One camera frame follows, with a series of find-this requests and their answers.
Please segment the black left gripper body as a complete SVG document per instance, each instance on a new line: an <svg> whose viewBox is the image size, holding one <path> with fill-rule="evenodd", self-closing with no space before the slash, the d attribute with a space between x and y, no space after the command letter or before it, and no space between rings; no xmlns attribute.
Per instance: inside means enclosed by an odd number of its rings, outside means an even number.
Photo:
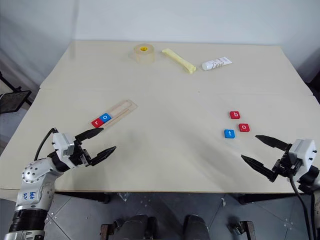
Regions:
<svg viewBox="0 0 320 240"><path fill-rule="evenodd" d="M73 153L68 157L68 159L75 165L85 165L86 167L91 163L91 157L86 149L82 148L82 143L79 140L74 142Z"/></svg>

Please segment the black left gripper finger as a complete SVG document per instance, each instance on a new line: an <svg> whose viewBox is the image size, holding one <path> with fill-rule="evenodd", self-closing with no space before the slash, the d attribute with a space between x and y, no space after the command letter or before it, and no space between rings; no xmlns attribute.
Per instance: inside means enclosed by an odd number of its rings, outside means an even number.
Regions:
<svg viewBox="0 0 320 240"><path fill-rule="evenodd" d="M102 127L89 129L89 130L86 130L86 131L76 135L75 139L77 141L84 141L84 140L87 140L87 139L91 139L91 138L95 137L96 135L98 135L103 130L104 129Z"/></svg>
<svg viewBox="0 0 320 240"><path fill-rule="evenodd" d="M96 155L96 157L87 161L88 165L95 166L95 165L101 163L102 161L107 159L116 150L116 148L117 148L116 146L113 146L113 147L110 147L108 149L101 151L100 153L98 153Z"/></svg>

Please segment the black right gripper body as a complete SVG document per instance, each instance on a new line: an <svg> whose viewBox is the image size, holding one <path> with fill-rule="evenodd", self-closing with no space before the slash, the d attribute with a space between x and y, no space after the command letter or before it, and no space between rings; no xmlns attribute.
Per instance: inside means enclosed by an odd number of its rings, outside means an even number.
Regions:
<svg viewBox="0 0 320 240"><path fill-rule="evenodd" d="M283 177L295 176L303 161L294 155L290 155L287 150L283 156L276 161L272 171Z"/></svg>

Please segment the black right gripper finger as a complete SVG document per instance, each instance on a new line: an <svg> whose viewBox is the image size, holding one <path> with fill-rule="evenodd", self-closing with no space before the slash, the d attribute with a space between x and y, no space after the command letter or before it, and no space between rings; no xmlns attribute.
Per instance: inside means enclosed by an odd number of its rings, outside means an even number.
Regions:
<svg viewBox="0 0 320 240"><path fill-rule="evenodd" d="M274 171L266 168L261 162L245 156L245 155L241 155L241 158L256 172L262 174L263 176L265 176L270 182L274 182L278 176L277 173L275 173Z"/></svg>
<svg viewBox="0 0 320 240"><path fill-rule="evenodd" d="M288 151L292 144L291 143L285 143L279 139L276 139L274 137L266 136L266 135L256 135L255 136L257 139L262 141L264 144L272 147L272 148L277 148L279 150L282 150L284 152Z"/></svg>

